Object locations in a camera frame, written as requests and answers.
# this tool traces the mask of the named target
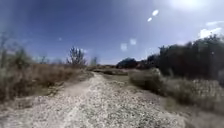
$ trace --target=bush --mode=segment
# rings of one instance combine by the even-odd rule
[[[129,78],[134,85],[142,89],[165,95],[165,86],[158,69],[153,68],[149,71],[132,72],[129,74]]]
[[[15,97],[28,96],[58,82],[69,79],[85,63],[84,53],[72,48],[71,66],[60,63],[37,62],[26,50],[8,42],[9,37],[0,35],[0,102],[13,100]]]
[[[119,62],[116,67],[117,68],[135,68],[137,66],[137,61],[133,58],[126,58]]]
[[[84,59],[85,53],[82,49],[71,48],[67,63],[72,67],[84,67],[86,60]]]
[[[216,81],[165,78],[158,69],[130,73],[130,81],[138,87],[168,96],[184,105],[224,114],[224,90]]]

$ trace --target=gravel road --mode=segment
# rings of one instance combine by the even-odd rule
[[[0,113],[1,128],[185,128],[141,92],[99,74],[32,108]]]

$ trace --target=bare tree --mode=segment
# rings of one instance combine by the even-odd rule
[[[82,49],[71,48],[67,63],[72,67],[83,67],[86,64],[85,53]]]
[[[98,63],[99,63],[99,59],[96,56],[90,60],[90,66],[96,66]]]

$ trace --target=sky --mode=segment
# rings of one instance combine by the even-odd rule
[[[34,56],[65,59],[76,47],[103,64],[222,34],[223,0],[0,0],[0,31]]]

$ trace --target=tree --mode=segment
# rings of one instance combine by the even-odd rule
[[[119,62],[117,68],[135,68],[138,65],[137,61],[133,58],[126,58]]]
[[[67,63],[72,67],[84,67],[86,64],[85,53],[82,49],[71,48]]]
[[[90,60],[90,66],[96,66],[98,63],[99,63],[99,60],[98,60],[98,57],[96,56]]]

